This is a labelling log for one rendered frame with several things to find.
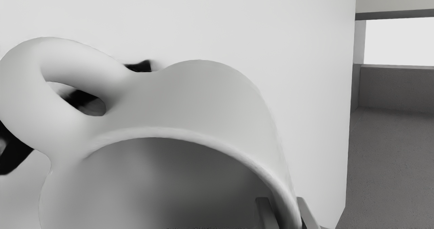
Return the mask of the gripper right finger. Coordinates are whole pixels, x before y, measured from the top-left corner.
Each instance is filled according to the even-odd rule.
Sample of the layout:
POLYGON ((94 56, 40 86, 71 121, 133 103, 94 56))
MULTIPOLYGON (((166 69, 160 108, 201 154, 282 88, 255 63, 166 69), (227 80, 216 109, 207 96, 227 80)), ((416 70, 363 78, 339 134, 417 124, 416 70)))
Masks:
POLYGON ((297 203, 302 218, 302 229, 321 229, 304 198, 297 197, 297 203))

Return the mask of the white mug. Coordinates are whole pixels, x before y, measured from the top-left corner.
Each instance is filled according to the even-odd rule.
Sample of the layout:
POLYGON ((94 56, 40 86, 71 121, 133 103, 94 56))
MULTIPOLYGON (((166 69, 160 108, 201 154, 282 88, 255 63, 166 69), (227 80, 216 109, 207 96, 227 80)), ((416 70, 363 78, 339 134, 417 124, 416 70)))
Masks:
POLYGON ((0 60, 0 121, 34 149, 0 177, 0 229, 255 229, 257 197, 302 229, 270 109, 225 64, 138 73, 31 39, 0 60))

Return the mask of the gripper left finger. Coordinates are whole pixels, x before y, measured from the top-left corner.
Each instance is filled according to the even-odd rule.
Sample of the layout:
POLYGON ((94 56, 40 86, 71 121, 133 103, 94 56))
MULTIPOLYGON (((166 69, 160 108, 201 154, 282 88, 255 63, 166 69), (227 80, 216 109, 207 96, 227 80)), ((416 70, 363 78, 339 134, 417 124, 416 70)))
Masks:
POLYGON ((255 199, 255 229, 279 229, 278 222, 267 197, 255 199))

